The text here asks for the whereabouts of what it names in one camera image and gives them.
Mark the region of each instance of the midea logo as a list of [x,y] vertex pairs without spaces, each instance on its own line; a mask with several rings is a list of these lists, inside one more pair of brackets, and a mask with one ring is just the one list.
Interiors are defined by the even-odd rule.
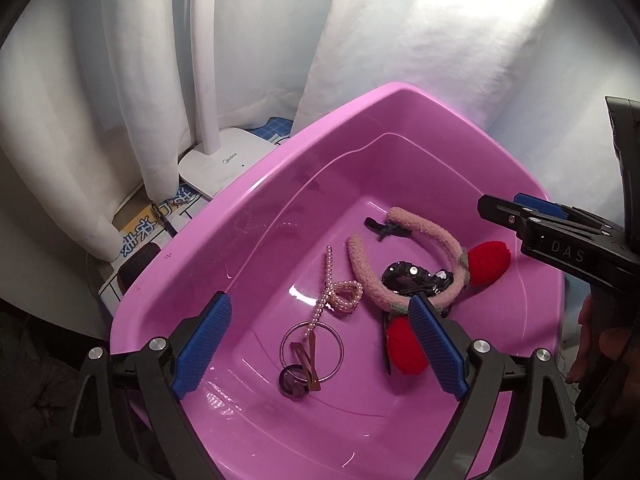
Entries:
[[229,161],[234,158],[237,155],[237,153],[234,153],[233,155],[231,155],[229,158],[226,158],[225,160],[222,161],[222,164],[228,164]]

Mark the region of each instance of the white desk lamp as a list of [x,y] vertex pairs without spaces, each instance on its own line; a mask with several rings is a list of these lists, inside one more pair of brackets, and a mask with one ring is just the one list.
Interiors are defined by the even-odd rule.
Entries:
[[215,0],[191,0],[191,57],[196,96],[196,138],[178,171],[208,198],[228,186],[275,146],[240,128],[218,127],[214,64]]

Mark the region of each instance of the pink plastic basin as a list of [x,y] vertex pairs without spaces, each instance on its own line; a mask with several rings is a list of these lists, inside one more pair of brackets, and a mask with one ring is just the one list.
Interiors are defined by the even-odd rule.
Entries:
[[[325,246],[334,248],[334,279],[353,279],[345,245],[353,233],[362,235],[380,275],[396,260],[441,268],[436,251],[406,238],[378,242],[364,227],[367,216],[383,221],[400,206],[467,248],[486,240],[510,248],[507,273],[452,308],[472,338],[511,354],[538,347],[555,353],[562,274],[521,255],[513,232],[476,212],[483,193],[512,200],[519,192],[546,198],[473,124],[417,88],[387,84],[312,124],[216,196],[125,295],[111,349],[133,351],[168,336],[224,290],[231,326],[182,406],[225,477],[413,479],[457,403],[430,368],[417,377],[386,374],[380,311],[365,298],[351,316],[323,314],[344,341],[344,363],[302,402],[278,390],[280,341],[310,317]],[[317,368],[325,375],[338,349],[327,332],[316,332]],[[508,402],[502,394],[471,475],[488,468]]]

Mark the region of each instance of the silver hoop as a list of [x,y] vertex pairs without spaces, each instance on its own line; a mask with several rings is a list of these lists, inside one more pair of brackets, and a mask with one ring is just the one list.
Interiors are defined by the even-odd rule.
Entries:
[[[282,342],[280,343],[280,364],[282,364],[283,368],[286,368],[288,366],[287,362],[284,360],[284,347],[285,347],[285,345],[287,343],[287,339],[296,330],[298,330],[299,328],[302,328],[303,326],[307,326],[308,324],[309,324],[308,321],[303,321],[302,323],[298,323],[296,326],[293,326],[292,328],[290,328],[289,331],[282,338]],[[318,323],[316,323],[316,326],[319,326],[320,328],[324,328],[325,330],[328,330],[331,333],[331,335],[335,337],[335,340],[338,342],[338,346],[340,347],[340,360],[338,361],[338,364],[334,368],[334,371],[332,371],[329,375],[327,375],[327,377],[323,377],[322,379],[318,379],[319,383],[323,383],[327,379],[331,379],[337,373],[337,371],[340,369],[340,367],[342,366],[342,361],[344,361],[344,345],[342,344],[342,339],[340,339],[340,336],[338,335],[338,333],[333,328],[331,328],[329,325],[327,325],[325,323],[318,322]],[[291,375],[293,375],[296,378],[296,380],[298,380],[299,382],[306,382],[306,379],[298,377],[295,373],[293,373],[293,372],[289,372],[289,373]]]

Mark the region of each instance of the red knitted ball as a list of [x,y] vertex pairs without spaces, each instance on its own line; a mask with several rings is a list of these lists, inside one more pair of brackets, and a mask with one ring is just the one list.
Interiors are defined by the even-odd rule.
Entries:
[[396,317],[386,327],[389,360],[404,375],[418,375],[429,365],[407,316]]
[[487,286],[495,283],[511,263],[511,253],[504,242],[485,242],[469,251],[471,285]]

